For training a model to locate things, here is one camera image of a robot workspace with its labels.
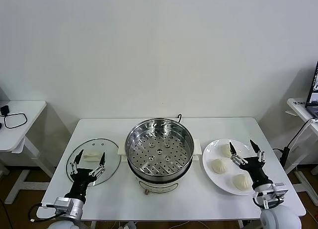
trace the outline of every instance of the black cable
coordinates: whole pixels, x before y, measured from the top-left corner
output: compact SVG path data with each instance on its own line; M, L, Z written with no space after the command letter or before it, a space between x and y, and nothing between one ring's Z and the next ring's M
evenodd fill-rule
M276 203L275 205L273 205L273 206L268 207L268 209L276 208L279 204L282 203L282 201L280 200L279 197L276 197L276 198L278 199L277 203ZM264 207L263 205L259 205L259 204L256 202L255 198L253 198L253 202L254 202L254 204L255 204L256 206L258 206L259 208L265 209L265 207Z
M48 208L53 208L53 205L46 205L46 206L47 206ZM51 220L51 219L57 218L57 217L59 217L59 216L61 216L61 215L63 215L63 214L66 214L66 212L61 212L61 213L58 213L58 214L56 214L56 215L54 215L54 216L52 216L52 217L50 217L50 218L45 218L45 219L32 219L32 218L31 218L31 212L32 212L33 208L35 208L35 207L42 207L42 203L37 203L37 204L33 205L33 206L30 208L29 212L28 212L28 219L29 219L30 222L33 222L33 223L46 222L46 221L49 221L49 220Z
M280 151L281 153L284 152L283 150L279 149L279 148L273 148L273 150L278 150Z
M313 119L313 118L308 119L308 120L302 125L302 127L299 129L299 131L295 134L295 136L290 140L290 142L289 142L288 145L286 146L287 148L289 148L289 145L293 142L293 140L297 137L297 135L300 133L300 131L305 127L305 125L306 125L311 119ZM273 148L273 150L278 150L278 151L280 151L281 153L284 152L284 150L279 149L279 148Z
M182 114L179 114L179 115L177 116L177 118L179 118L179 121L178 121L178 123L180 123L180 121L181 121L181 118L182 118Z
M5 211L6 217L8 218L8 221L9 221L10 227L11 227L11 229L13 229L13 226L12 226L12 223L11 223L11 220L10 220L10 217L9 217L9 214L8 214L8 211L6 210L6 208L5 208L5 206L4 206L4 203L3 203L3 201L2 201L1 199L0 199L0 202L1 202L2 206L3 206L3 208L4 208L4 211Z
M289 148L289 145L291 144L291 142L293 142L293 140L296 138L296 136L299 134L299 132L305 127L305 125L313 118L308 119L303 126L299 129L299 131L295 134L295 136L292 138L292 140L288 143L287 148Z
M6 118L8 117L8 116L17 116L17 115L22 115L22 116L24 116L24 118L25 118L25 122L23 122L22 124L20 124L20 125L17 125L17 126L13 126L13 127L9 127L9 126L7 126L6 125ZM23 126L24 124L26 124L27 122L28 122L28 118L26 117L26 115L24 114L24 113L14 113L14 114L9 114L9 115L6 115L6 116L2 116L2 115L0 115L0 117L4 117L4 126L6 127L6 128L8 128L8 129L14 129L14 128L17 128L17 127L20 127L20 126Z

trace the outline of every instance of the white plate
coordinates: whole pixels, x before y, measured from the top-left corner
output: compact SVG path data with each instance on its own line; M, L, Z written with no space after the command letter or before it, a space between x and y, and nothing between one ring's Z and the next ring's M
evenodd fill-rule
M248 175L248 173L240 169L236 164L232 162L230 158L224 156L222 152L222 146L228 145L230 142L233 144L239 156L256 156L254 150L251 150L248 146L244 145L239 141L230 139L216 140L209 143L203 151L202 160L204 170L206 171L209 178L223 190L236 195L251 195L254 193L252 187L250 188L250 190L241 191L238 188L236 188L232 182L232 179L235 175L241 173ZM211 164L212 161L217 158L223 158L225 160L227 165L227 172L223 174L218 174L213 170Z

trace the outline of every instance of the glass lid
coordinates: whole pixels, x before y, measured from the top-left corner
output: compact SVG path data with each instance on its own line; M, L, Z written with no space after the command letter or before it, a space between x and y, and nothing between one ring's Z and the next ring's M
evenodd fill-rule
M105 182L117 170L121 160L121 156L118 155L118 146L108 139L93 139L78 146L70 155L66 164L66 174L70 181L73 182L70 176L72 171L71 163L74 162L76 155L78 155L82 150L84 151L77 168L95 170L99 166L103 153L105 153L105 171L95 182L89 184L90 187Z

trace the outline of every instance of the wooden floor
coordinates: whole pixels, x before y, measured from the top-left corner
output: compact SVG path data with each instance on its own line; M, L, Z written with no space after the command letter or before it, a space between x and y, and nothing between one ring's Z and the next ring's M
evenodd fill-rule
M313 176L310 174L311 167L304 167L299 169L302 171L309 182L312 184L313 188L318 192L318 175ZM4 202L6 196L8 195L10 189L14 185L16 179L18 178L21 170L11 169L9 175L5 175L0 180L0 198ZM292 183L298 183L297 178L294 173L290 173L289 178ZM34 182L49 182L50 178L41 170L32 170L27 181ZM310 200L307 193L299 193L304 206L311 214L318 215L318 207L316 207ZM46 229L52 222L44 223L31 223L27 219L27 213L30 207L36 203L41 202L44 196L44 191L20 191L17 198L12 205L6 205L10 220L12 222L14 229ZM301 218L302 229L318 229L318 225L312 219L312 217L307 213ZM115 222L98 222L96 225L97 229L111 229ZM169 227L181 224L183 222L139 222L137 224L138 229L168 229ZM219 222L204 222L210 229L239 229L237 221L219 221ZM119 226L118 222L113 227L117 229ZM183 226L177 227L178 229L204 229L202 224L199 222L189 222ZM0 229L10 229L8 220L6 218L4 209L0 205Z

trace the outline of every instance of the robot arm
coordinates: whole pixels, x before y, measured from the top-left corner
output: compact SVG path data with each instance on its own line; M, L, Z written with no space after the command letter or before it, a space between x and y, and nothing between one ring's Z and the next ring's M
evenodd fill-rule
M102 155L99 166L93 170L88 168L78 168L80 159L84 150L82 150L71 162L72 171L70 173L73 179L73 184L70 192L64 197L59 197L53 204L38 204L35 206L43 208L55 208L55 216L49 219L35 220L31 219L29 211L28 217L31 222L39 223L56 218L58 222L52 223L49 229L87 229L87 227L80 221L82 216L82 208L86 202L86 190L89 183L97 180L105 171L105 153Z
M260 220L264 229L301 229L301 221L292 210L282 206L287 193L284 183L273 183L263 171L264 153L257 144L250 140L256 156L240 157L230 142L231 160L240 169L249 173L255 191L253 202L261 209Z

